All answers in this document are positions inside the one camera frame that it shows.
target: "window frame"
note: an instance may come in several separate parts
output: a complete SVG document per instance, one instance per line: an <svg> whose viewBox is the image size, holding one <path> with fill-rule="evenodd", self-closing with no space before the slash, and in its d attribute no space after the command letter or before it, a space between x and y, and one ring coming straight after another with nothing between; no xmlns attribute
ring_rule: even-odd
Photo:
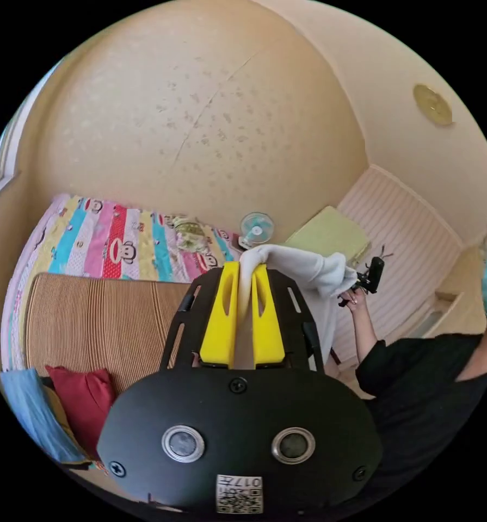
<svg viewBox="0 0 487 522"><path fill-rule="evenodd" d="M15 169L16 157L20 145L20 138L29 117L29 113L36 102L38 95L44 88L44 85L62 61L63 59L56 63L56 65L54 65L44 75L35 87L33 87L31 92L20 104L0 136L0 191L17 175Z"/></svg>

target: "black shirt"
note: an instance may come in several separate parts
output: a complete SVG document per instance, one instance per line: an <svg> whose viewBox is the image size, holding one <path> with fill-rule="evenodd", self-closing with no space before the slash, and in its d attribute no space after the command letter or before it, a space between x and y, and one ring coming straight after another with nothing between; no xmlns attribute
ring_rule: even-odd
<svg viewBox="0 0 487 522"><path fill-rule="evenodd" d="M356 370L383 445L383 458L350 503L368 505L414 478L453 440L487 386L487 374L456 382L482 335L379 341Z"/></svg>

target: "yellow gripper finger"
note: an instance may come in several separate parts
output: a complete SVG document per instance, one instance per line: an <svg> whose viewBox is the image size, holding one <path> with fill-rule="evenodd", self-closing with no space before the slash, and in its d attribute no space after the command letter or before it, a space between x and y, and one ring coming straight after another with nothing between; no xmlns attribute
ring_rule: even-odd
<svg viewBox="0 0 487 522"><path fill-rule="evenodd" d="M252 345L254 368L264 364L280 364L285 359L280 325L264 264L259 265L252 275Z"/></svg>
<svg viewBox="0 0 487 522"><path fill-rule="evenodd" d="M204 364L233 367L236 342L239 263L223 266L218 292L200 349Z"/></svg>

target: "red pillow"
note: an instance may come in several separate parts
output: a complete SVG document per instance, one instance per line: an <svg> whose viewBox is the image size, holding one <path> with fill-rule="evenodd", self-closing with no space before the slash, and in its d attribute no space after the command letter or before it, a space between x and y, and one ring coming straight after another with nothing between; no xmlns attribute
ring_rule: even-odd
<svg viewBox="0 0 487 522"><path fill-rule="evenodd" d="M45 367L76 440L92 458L115 394L109 372L102 368L87 373L70 371L63 366Z"/></svg>

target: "striped wall panel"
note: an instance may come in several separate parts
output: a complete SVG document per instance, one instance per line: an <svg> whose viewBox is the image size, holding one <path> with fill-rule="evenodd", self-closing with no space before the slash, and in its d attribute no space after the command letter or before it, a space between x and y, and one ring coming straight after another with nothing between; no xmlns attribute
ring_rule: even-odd
<svg viewBox="0 0 487 522"><path fill-rule="evenodd" d="M338 209L358 223L372 242L366 261L381 254L385 271L378 293L368 307L378 338L400 326L433 294L461 252L457 236L405 186L370 167L342 200ZM350 313L339 310L334 350L341 361L355 357Z"/></svg>

